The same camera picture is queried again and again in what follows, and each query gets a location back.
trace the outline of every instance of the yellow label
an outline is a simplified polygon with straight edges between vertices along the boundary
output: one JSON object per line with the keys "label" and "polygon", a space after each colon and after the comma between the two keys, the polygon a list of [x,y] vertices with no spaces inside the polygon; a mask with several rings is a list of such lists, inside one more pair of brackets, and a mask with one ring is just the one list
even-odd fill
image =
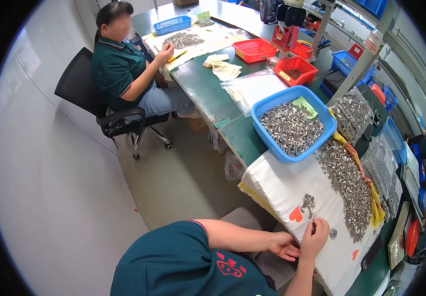
{"label": "yellow label", "polygon": [[236,54],[237,54],[238,56],[240,56],[241,58],[244,58],[243,53],[242,53],[242,52],[240,52],[239,50],[236,50]]}
{"label": "yellow label", "polygon": [[290,77],[287,74],[285,74],[283,71],[280,71],[279,75],[285,78],[285,80],[290,81]]}

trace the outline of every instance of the plastic bottle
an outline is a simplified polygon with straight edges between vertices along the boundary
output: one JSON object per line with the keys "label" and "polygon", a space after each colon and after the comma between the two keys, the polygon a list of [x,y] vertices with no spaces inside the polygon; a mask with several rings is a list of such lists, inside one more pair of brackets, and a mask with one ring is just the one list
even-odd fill
{"label": "plastic bottle", "polygon": [[383,35],[378,29],[373,30],[370,32],[369,37],[366,38],[366,41],[364,41],[364,47],[375,55],[382,45],[382,37]]}

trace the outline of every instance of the red plastic bin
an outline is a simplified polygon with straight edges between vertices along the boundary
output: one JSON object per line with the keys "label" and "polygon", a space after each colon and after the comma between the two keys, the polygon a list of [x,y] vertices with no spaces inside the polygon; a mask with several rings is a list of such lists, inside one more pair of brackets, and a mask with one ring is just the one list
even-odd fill
{"label": "red plastic bin", "polygon": [[362,47],[360,47],[358,44],[354,44],[349,50],[348,50],[349,54],[352,55],[352,57],[354,57],[355,59],[359,60],[359,58],[361,57],[361,55],[364,52],[364,49]]}
{"label": "red plastic bin", "polygon": [[245,62],[258,62],[275,56],[279,51],[270,43],[258,39],[250,39],[233,43],[234,51]]}
{"label": "red plastic bin", "polygon": [[386,102],[386,95],[384,95],[384,92],[377,84],[373,84],[370,87],[370,90],[376,95],[376,97],[379,99],[379,101],[381,101],[382,104]]}
{"label": "red plastic bin", "polygon": [[308,46],[306,46],[302,43],[297,42],[297,44],[295,45],[295,48],[293,48],[293,50],[291,50],[291,52],[293,52],[297,56],[301,56],[304,59],[308,59],[309,57],[312,56],[313,49],[311,49],[310,47],[308,47]]}
{"label": "red plastic bin", "polygon": [[[292,77],[285,73],[293,69],[297,69],[302,72],[297,80],[293,80]],[[311,82],[313,78],[315,78],[316,73],[318,73],[318,69],[313,67],[309,62],[305,61],[301,56],[293,56],[278,62],[274,67],[274,72],[285,82],[287,82],[289,86],[295,86]]]}

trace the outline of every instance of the red heart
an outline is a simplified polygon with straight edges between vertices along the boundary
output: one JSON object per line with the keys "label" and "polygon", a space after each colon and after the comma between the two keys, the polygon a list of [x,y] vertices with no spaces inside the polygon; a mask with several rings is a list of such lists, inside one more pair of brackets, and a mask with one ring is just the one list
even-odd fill
{"label": "red heart", "polygon": [[352,260],[354,261],[354,259],[356,259],[356,256],[358,255],[359,250],[356,250],[354,252],[352,252]]}
{"label": "red heart", "polygon": [[290,213],[289,219],[290,221],[297,220],[297,222],[300,222],[303,219],[303,216],[298,206]]}

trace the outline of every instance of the hand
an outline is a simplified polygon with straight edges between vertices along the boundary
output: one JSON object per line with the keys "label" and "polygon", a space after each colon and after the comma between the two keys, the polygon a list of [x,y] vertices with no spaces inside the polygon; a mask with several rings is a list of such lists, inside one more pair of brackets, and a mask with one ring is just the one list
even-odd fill
{"label": "hand", "polygon": [[272,254],[292,262],[296,260],[294,257],[300,256],[300,249],[295,246],[298,244],[293,236],[284,231],[272,234],[275,236],[274,242],[269,248]]}
{"label": "hand", "polygon": [[165,44],[162,50],[157,54],[154,60],[158,61],[160,64],[167,63],[174,56],[174,44],[169,42]]}
{"label": "hand", "polygon": [[327,242],[328,236],[330,234],[330,225],[324,219],[313,218],[315,222],[316,230],[315,234],[311,234],[311,229],[313,227],[311,222],[308,222],[307,228],[305,229],[305,234],[303,235],[303,240],[300,245],[301,256],[305,260],[315,260],[318,253]]}

